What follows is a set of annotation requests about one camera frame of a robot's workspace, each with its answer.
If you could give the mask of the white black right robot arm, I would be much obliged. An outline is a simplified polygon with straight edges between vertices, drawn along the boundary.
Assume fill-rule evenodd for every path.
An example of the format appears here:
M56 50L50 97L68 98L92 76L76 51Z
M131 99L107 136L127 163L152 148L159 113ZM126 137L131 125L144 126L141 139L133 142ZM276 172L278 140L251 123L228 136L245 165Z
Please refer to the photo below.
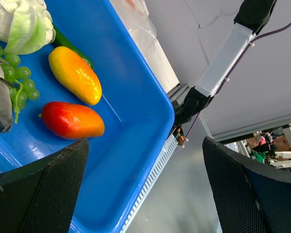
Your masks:
M173 127L191 121L213 100L225 78L262 28L268 23L275 0L245 0L234 18L234 25L212 62L181 104L174 106Z

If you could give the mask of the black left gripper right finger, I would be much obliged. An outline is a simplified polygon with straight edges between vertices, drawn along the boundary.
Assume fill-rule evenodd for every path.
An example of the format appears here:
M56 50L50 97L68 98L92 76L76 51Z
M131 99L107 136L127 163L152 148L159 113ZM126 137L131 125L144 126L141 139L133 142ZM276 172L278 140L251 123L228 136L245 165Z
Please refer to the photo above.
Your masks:
M291 233L291 173L205 137L202 151L224 233Z

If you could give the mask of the red orange mango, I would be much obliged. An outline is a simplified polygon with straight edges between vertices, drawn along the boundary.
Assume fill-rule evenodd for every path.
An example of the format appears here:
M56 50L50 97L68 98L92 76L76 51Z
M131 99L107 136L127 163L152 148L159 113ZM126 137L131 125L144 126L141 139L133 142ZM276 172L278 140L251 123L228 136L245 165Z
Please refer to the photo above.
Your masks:
M100 137L105 132L102 117L81 104L49 102L44 105L39 117L54 135L68 140Z

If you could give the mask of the white green cabbage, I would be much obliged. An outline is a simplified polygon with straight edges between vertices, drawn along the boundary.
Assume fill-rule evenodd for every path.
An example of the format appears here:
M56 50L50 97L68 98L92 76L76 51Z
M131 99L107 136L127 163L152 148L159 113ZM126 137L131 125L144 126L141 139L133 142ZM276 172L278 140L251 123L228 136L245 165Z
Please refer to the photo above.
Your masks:
M6 43L3 53L31 54L55 37L44 0L0 0L0 41Z

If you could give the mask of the clear zip top bag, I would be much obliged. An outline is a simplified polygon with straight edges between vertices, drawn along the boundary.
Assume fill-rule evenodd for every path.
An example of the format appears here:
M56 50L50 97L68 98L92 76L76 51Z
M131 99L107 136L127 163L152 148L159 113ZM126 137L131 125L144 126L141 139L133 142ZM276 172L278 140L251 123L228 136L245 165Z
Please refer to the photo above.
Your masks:
M166 93L179 85L179 80L165 55L144 0L110 1L127 31L147 61Z

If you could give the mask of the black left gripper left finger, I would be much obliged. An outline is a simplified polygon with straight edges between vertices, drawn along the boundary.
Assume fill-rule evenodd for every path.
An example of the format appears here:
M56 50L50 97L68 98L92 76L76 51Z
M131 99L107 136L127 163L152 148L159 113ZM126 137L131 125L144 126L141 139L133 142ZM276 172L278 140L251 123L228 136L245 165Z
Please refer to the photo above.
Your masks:
M0 233L66 233L89 156L86 138L0 174Z

